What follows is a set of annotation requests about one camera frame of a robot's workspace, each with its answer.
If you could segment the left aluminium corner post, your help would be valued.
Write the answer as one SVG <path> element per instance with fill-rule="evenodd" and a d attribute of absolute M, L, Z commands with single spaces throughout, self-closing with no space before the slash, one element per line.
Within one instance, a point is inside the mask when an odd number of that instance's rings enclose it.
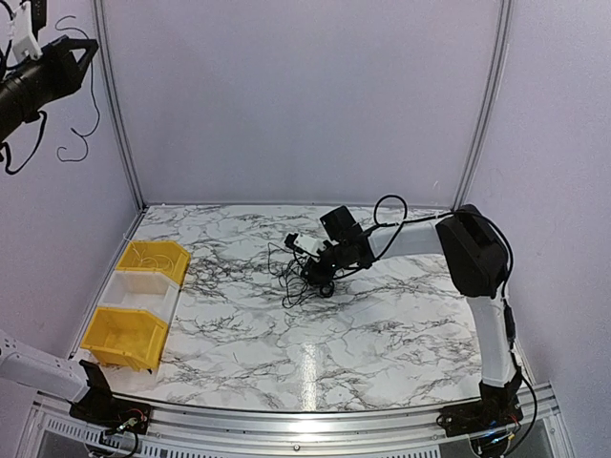
<path fill-rule="evenodd" d="M 111 124 L 118 146 L 119 157 L 134 205 L 139 212 L 142 212 L 147 208 L 147 206 L 137 176 L 130 140 L 121 111 L 113 59 L 111 56 L 110 29 L 105 14 L 104 2 L 102 0 L 94 0 L 92 2 L 92 8 L 95 32 L 99 42 L 101 54 L 102 81 L 108 100 Z"/>

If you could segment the right aluminium corner post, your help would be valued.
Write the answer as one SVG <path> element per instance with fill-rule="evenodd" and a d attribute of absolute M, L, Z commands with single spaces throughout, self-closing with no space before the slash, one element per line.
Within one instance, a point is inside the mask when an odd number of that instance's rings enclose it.
<path fill-rule="evenodd" d="M 457 209 L 466 202 L 474 182 L 478 162 L 482 157 L 488 128 L 501 86 L 507 50 L 509 47 L 514 9 L 515 2 L 512 0 L 502 0 L 499 2 L 492 57 L 474 127 L 474 134 L 470 142 L 462 175 L 458 181 L 457 189 L 454 194 L 453 209 Z"/>

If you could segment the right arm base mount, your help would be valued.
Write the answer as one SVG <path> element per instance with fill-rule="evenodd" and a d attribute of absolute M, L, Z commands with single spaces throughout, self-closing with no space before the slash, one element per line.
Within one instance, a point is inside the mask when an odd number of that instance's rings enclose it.
<path fill-rule="evenodd" d="M 520 385 L 520 379 L 503 387 L 481 382 L 478 400 L 442 407 L 436 423 L 447 437 L 515 425 L 523 419 L 517 398 Z"/>

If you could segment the near yellow bin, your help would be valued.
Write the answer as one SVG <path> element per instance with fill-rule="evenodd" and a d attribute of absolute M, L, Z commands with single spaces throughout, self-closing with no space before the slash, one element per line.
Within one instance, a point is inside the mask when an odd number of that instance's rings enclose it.
<path fill-rule="evenodd" d="M 147 310 L 98 307 L 80 347 L 102 365 L 156 370 L 169 325 Z"/>

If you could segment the white middle bin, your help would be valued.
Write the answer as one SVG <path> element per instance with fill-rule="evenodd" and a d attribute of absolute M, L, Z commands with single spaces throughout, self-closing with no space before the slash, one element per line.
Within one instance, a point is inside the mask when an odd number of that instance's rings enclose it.
<path fill-rule="evenodd" d="M 108 280 L 97 305 L 146 310 L 170 323 L 178 298 L 179 285 L 162 273 L 116 270 Z"/>

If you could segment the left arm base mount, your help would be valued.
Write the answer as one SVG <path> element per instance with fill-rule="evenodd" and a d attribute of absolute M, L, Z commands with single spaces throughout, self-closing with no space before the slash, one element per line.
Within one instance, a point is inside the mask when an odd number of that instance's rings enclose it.
<path fill-rule="evenodd" d="M 97 364 L 81 360 L 86 374 L 87 390 L 78 401 L 71 402 L 71 417 L 102 427 L 109 434 L 129 431 L 144 435 L 149 426 L 152 407 L 148 404 L 117 398 Z"/>

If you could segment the aluminium front rail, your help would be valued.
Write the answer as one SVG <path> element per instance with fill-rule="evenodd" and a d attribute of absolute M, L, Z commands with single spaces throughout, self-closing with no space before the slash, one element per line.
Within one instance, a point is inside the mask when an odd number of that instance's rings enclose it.
<path fill-rule="evenodd" d="M 262 412 L 149 401 L 148 428 L 104 435 L 70 415 L 70 405 L 37 393 L 19 457 L 572 457 L 550 385 L 523 388 L 521 420 L 448 433 L 459 403 L 340 413 Z"/>

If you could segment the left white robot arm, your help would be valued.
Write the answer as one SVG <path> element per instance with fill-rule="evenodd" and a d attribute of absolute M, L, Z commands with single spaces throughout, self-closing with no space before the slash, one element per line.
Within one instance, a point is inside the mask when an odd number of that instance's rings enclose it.
<path fill-rule="evenodd" d="M 81 88 L 97 51 L 94 39 L 62 35 L 42 48 L 40 58 L 27 58 L 1 80 L 1 163 L 5 174 L 15 176 L 28 164 L 12 165 L 7 138 L 22 124 L 39 121 L 33 147 L 37 150 L 47 123 L 43 107 Z M 85 411 L 102 425 L 113 424 L 120 416 L 120 403 L 104 390 L 105 377 L 95 364 L 59 359 L 6 332 L 1 333 L 1 377 L 69 402 L 83 400 Z"/>

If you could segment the yellow bin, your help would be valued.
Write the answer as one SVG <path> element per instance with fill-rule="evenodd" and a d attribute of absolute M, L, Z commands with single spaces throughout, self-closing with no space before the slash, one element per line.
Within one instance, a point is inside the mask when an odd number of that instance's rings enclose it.
<path fill-rule="evenodd" d="M 191 255 L 172 240 L 130 240 L 117 271 L 160 273 L 183 287 Z"/>
<path fill-rule="evenodd" d="M 147 310 L 98 307 L 80 347 L 102 365 L 156 370 L 169 325 Z"/>

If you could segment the aluminium corner post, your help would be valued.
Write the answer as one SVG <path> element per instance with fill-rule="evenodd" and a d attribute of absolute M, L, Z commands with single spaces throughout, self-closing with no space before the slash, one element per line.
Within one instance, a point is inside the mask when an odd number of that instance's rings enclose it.
<path fill-rule="evenodd" d="M 119 157 L 134 205 L 139 212 L 142 212 L 147 208 L 147 206 L 137 176 L 130 140 L 121 111 L 113 59 L 111 56 L 110 29 L 105 14 L 104 2 L 102 0 L 94 0 L 92 2 L 92 8 L 95 32 L 99 42 L 101 54 L 102 81 L 108 100 L 111 124 L 118 146 Z"/>
<path fill-rule="evenodd" d="M 474 134 L 470 142 L 462 175 L 458 181 L 457 189 L 454 194 L 453 209 L 457 209 L 466 202 L 474 182 L 478 162 L 482 157 L 488 128 L 501 86 L 507 50 L 509 47 L 514 9 L 515 2 L 512 0 L 502 0 L 499 2 L 492 57 L 474 127 Z"/>

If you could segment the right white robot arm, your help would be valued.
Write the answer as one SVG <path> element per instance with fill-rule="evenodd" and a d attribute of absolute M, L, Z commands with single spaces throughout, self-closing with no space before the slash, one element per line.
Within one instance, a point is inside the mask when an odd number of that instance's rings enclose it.
<path fill-rule="evenodd" d="M 483 398 L 473 418 L 493 427 L 510 411 L 510 400 L 522 383 L 514 345 L 516 326 L 507 285 L 514 265 L 508 241 L 476 207 L 464 205 L 440 217 L 395 223 L 375 222 L 363 228 L 349 209 L 338 207 L 321 218 L 326 239 L 291 234 L 284 243 L 307 257 L 301 276 L 307 285 L 326 289 L 338 273 L 355 273 L 380 260 L 441 255 L 457 292 L 470 307 L 482 359 L 479 385 Z"/>

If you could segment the far yellow bin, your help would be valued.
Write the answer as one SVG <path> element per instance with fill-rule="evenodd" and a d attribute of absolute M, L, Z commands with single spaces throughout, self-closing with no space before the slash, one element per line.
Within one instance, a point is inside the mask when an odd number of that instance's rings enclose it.
<path fill-rule="evenodd" d="M 191 255 L 172 240 L 130 240 L 117 271 L 160 273 L 183 287 Z"/>

